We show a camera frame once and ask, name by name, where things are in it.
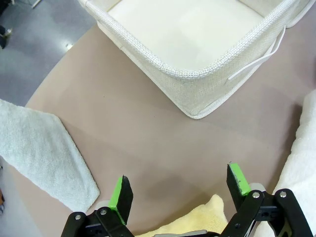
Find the white fabric basket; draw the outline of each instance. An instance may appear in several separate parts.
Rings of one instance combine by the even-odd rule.
[[[217,109],[315,0],[79,0],[189,117]]]

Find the basket handle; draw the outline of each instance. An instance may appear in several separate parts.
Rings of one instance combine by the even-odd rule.
[[[258,58],[257,60],[253,61],[252,63],[249,63],[248,65],[244,66],[243,68],[241,68],[239,71],[235,72],[234,74],[232,74],[227,81],[234,79],[237,75],[239,75],[241,72],[243,72],[244,70],[246,70],[247,68],[253,68],[254,66],[258,65],[258,64],[262,64],[265,61],[267,61],[272,55],[274,55],[274,53],[278,50],[284,33],[285,33],[285,29],[286,27],[284,27],[283,31],[280,32],[280,34],[277,36],[276,41],[271,49],[271,53],[265,54],[264,56],[262,56],[261,58]]]

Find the towel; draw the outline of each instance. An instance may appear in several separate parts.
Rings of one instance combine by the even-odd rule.
[[[0,156],[72,211],[86,212],[99,190],[60,119],[0,100]]]
[[[218,195],[214,195],[207,204],[196,207],[189,214],[138,237],[153,237],[156,234],[182,234],[199,230],[221,233],[226,226],[227,219],[224,215],[223,200]]]
[[[275,191],[293,191],[313,235],[316,235],[316,90],[307,95],[303,104],[300,126]],[[261,223],[255,237],[273,237],[267,223]]]

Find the yellow towel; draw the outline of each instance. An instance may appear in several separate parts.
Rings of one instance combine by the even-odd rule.
[[[170,224],[138,237],[153,237],[156,234],[183,234],[199,230],[221,233],[226,226],[227,219],[224,215],[223,200],[218,195],[214,195],[207,204],[200,205]]]

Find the concrete floor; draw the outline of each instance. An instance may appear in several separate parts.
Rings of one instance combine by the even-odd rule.
[[[67,52],[66,45],[74,44],[95,24],[77,0],[42,0],[35,9],[23,1],[0,16],[0,25],[13,29],[7,47],[0,49],[0,99],[21,106]],[[29,216],[1,157],[0,164],[4,166],[0,188],[6,199],[0,237],[45,236]],[[48,216],[43,210],[43,218]]]

